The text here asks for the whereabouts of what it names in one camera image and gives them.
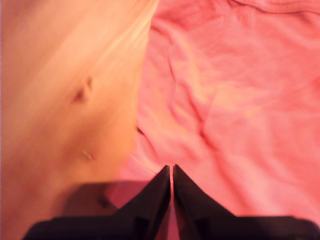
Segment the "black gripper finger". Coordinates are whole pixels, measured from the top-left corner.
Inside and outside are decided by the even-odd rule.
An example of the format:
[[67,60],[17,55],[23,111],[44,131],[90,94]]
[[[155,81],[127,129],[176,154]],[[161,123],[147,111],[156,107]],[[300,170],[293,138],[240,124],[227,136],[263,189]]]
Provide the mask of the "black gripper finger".
[[179,165],[173,167],[175,206],[189,240],[235,240],[236,216],[206,194]]
[[154,240],[171,200],[170,167],[164,166],[115,214],[113,240]]

